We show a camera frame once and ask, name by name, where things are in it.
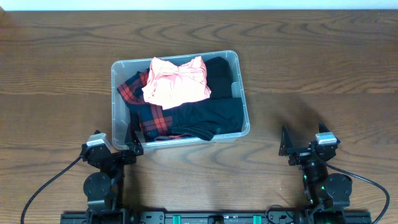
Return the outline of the dark navy garment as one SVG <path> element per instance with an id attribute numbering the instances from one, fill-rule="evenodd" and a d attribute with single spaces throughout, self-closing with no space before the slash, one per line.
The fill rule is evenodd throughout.
<path id="1" fill-rule="evenodd" d="M 240 98 L 185 103 L 164 113 L 172 116 L 171 133 L 189 134 L 204 141 L 211 141 L 219 134 L 238 133 L 244 121 Z"/>

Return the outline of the black garment with tag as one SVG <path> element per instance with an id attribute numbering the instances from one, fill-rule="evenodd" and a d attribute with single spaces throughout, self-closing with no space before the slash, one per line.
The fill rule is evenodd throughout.
<path id="1" fill-rule="evenodd" d="M 211 99 L 232 98 L 232 71 L 227 60 L 215 57 L 205 62 L 207 86 L 211 90 Z"/>

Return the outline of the clear plastic storage container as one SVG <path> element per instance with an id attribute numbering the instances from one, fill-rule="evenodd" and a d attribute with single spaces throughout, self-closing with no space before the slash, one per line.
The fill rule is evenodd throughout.
<path id="1" fill-rule="evenodd" d="M 243 79 L 239 64 L 239 57 L 233 50 L 223 50 L 217 52 L 204 52 L 198 54 L 174 55 L 162 57 L 162 60 L 172 62 L 175 65 L 181 65 L 191 61 L 191 59 L 201 56 L 204 61 L 215 57 L 221 57 L 228 61 L 232 71 L 233 82 L 231 84 L 231 94 L 235 98 L 240 98 L 243 104 L 244 118 L 243 126 L 239 132 L 229 134 L 218 134 L 213 137 L 212 142 L 230 142 L 247 135 L 250 131 L 250 122 L 248 108 L 244 92 Z M 129 147 L 125 144 L 127 132 L 130 128 L 131 117 L 128 107 L 117 88 L 128 78 L 131 78 L 136 72 L 143 72 L 149 68 L 151 58 L 140 58 L 131 60 L 118 60 L 111 67 L 111 107 L 112 107 L 112 144 L 116 149 L 127 150 Z M 188 146 L 194 144 L 204 144 L 204 140 L 199 138 L 184 138 L 170 141 L 145 142 L 141 132 L 136 133 L 138 140 L 145 151 L 162 149 L 167 147 Z"/>

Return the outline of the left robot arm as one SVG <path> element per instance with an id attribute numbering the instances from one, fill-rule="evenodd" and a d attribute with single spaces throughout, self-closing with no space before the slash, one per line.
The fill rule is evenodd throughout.
<path id="1" fill-rule="evenodd" d="M 131 127 L 127 128 L 124 143 L 127 149 L 111 152 L 107 135 L 97 130 L 81 146 L 80 158 L 99 169 L 87 177 L 83 184 L 91 211 L 115 210 L 122 200 L 124 167 L 136 163 L 137 157 L 144 153 L 143 146 Z"/>

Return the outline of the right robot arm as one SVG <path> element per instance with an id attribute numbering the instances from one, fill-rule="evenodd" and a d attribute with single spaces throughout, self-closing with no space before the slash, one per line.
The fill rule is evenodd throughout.
<path id="1" fill-rule="evenodd" d="M 282 127 L 279 156 L 287 156 L 290 166 L 303 172 L 305 196 L 312 204 L 302 212 L 309 223 L 343 216 L 350 205 L 352 179 L 340 173 L 329 174 L 326 161 L 336 156 L 340 140 L 322 123 L 319 132 L 308 146 L 295 147 L 286 126 Z"/>

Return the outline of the pink garment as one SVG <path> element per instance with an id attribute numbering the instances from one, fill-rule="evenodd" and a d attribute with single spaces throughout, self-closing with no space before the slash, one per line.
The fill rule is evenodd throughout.
<path id="1" fill-rule="evenodd" d="M 208 99 L 207 69 L 201 56 L 174 65 L 154 57 L 150 63 L 147 84 L 142 88 L 144 101 L 164 110 Z"/>

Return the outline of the red navy plaid shirt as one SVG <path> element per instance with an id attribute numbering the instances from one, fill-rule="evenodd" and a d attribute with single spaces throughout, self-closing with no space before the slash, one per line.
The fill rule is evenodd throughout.
<path id="1" fill-rule="evenodd" d="M 178 123 L 177 112 L 174 109 L 163 110 L 161 106 L 144 101 L 142 89 L 147 85 L 148 76 L 149 69 L 137 72 L 117 88 L 129 109 L 131 129 L 141 132 L 147 142 L 192 137 L 188 133 L 172 131 Z"/>

